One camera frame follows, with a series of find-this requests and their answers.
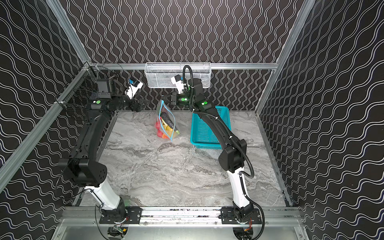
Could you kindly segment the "clear zip top bag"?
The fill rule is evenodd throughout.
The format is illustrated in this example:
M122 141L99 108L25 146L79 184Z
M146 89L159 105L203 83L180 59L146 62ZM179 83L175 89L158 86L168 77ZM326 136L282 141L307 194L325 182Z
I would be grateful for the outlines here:
M171 142L180 134L176 118L164 100L160 100L157 105L155 128L159 138Z

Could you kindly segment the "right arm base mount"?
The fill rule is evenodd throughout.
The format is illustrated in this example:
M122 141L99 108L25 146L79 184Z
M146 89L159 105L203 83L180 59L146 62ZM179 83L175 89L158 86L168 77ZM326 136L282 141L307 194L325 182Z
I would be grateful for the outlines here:
M241 210L234 207L222 207L220 209L219 219L223 225L249 224L250 220L252 224L256 225L260 225L263 222L259 209L249 209L248 207Z

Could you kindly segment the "dark eggplant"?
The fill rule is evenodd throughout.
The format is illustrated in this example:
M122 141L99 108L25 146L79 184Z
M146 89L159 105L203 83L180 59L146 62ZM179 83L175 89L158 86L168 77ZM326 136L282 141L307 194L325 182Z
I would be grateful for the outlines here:
M161 113L161 118L164 120L164 122L165 122L168 126L170 126L170 127L173 128L173 129L176 128L174 122L171 120L171 118L170 118L170 116L169 116L168 113L166 113L166 112L162 112L162 113Z

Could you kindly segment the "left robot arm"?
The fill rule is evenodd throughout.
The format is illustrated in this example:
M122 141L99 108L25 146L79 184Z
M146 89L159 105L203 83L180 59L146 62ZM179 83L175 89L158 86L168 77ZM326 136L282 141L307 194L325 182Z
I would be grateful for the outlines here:
M123 215L124 202L107 180L107 167L98 160L98 150L104 128L120 110L128 108L140 112L144 100L135 99L135 94L143 87L138 80L129 80L129 87L118 93L122 84L114 77L97 80L97 92L91 94L85 107L85 126L67 158L60 159L59 167L64 178L89 191L99 203L103 214Z

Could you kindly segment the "yellow lemon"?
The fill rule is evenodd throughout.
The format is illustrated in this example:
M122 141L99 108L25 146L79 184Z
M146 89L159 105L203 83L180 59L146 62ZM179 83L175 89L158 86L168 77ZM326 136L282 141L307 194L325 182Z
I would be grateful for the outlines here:
M163 124L163 127L169 136L171 136L172 134L176 135L179 133L176 129L171 128L167 124Z

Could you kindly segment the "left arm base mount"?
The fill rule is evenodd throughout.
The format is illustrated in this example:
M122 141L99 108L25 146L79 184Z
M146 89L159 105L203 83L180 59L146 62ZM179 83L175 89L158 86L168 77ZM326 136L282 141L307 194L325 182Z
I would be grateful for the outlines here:
M125 207L125 210L102 210L99 224L139 224L143 209L140 207Z

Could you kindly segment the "red tomato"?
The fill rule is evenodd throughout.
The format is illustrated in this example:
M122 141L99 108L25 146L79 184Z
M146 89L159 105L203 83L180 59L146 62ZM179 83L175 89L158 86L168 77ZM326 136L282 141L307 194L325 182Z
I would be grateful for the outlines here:
M156 121L155 122L155 128L157 129L157 136L159 138L162 138L163 137L163 132L161 131L161 123L159 121Z

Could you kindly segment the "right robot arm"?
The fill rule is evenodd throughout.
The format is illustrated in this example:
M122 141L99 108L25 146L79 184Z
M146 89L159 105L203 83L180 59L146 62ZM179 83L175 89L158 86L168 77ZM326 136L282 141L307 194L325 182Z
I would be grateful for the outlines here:
M255 175L252 163L247 156L247 142L239 139L220 117L215 104L204 93L202 80L186 80L181 75L171 78L178 90L162 97L171 105L187 107L205 122L216 136L222 148L219 156L220 166L227 172L233 191L235 220L246 223L254 212L254 204L248 196L244 177L252 179Z

